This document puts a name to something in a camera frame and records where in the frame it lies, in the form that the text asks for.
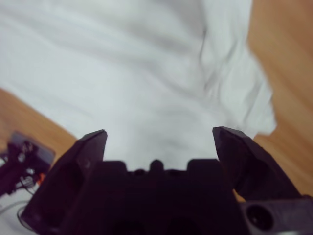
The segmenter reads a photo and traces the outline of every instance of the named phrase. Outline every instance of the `wooden floor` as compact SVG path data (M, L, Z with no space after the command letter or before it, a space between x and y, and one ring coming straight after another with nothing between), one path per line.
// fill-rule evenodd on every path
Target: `wooden floor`
M313 0L255 0L249 43L273 88L278 127L255 140L301 193L313 195ZM0 91L0 149L18 130L57 157L75 138L12 95Z

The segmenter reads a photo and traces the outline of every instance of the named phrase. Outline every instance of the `circular hole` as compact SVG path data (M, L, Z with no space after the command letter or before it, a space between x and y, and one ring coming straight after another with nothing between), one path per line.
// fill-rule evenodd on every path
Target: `circular hole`
M141 175L144 175L146 172L144 171L144 170L136 170L135 172L134 172L134 175L135 176L141 176Z
M247 209L246 214L251 224L253 224L255 227L262 231L268 231L274 225L272 215L267 209L262 206L250 206Z

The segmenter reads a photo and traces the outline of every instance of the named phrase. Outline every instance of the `wire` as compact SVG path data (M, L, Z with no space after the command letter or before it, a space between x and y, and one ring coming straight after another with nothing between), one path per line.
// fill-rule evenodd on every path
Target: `wire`
M34 230L31 229L31 227L29 227L29 226L21 219L21 213L20 213L20 212L22 212L25 207L26 207L26 206L21 207L21 208L18 209L18 212L16 213L16 217L18 218L19 223L20 223L24 228L26 228L27 230L30 230L30 231L32 231L32 232L35 232Z
M25 203L28 203L28 201L18 201L18 202L15 202L15 203L12 203L11 205L5 207L4 209L2 209L0 211L0 215L2 215L3 213L5 213L6 211L8 211L9 209L19 205L19 204L25 204Z

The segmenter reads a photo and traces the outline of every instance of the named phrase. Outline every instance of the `white fabric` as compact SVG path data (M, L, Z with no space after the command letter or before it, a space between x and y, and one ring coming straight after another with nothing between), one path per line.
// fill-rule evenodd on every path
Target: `white fabric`
M216 158L212 127L275 128L251 0L0 0L0 86L129 170Z

